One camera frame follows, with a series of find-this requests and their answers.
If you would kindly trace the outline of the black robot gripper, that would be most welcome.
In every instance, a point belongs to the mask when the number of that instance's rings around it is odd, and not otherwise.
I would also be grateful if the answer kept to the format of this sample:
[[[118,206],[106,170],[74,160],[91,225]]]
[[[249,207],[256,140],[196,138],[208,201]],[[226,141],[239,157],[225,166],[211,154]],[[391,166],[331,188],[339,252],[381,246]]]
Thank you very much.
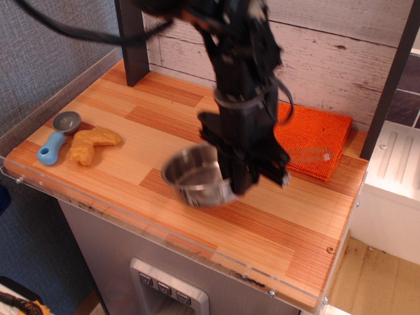
[[[218,114],[202,112],[201,137],[217,149],[223,179],[242,196],[259,177],[286,186],[290,183],[289,154],[274,136],[278,122],[278,87],[268,85],[253,98],[240,100],[214,91]]]

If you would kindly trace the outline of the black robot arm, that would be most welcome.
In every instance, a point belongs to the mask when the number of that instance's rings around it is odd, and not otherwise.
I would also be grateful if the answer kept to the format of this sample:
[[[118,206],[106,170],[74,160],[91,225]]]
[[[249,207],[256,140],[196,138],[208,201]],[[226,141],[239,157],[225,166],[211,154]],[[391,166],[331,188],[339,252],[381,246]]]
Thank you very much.
[[[288,181],[289,155],[278,144],[278,94],[274,75],[281,50],[264,1],[137,1],[137,7],[171,23],[191,24],[202,36],[216,77],[219,112],[202,112],[201,137],[216,147],[222,176],[244,194],[259,177]]]

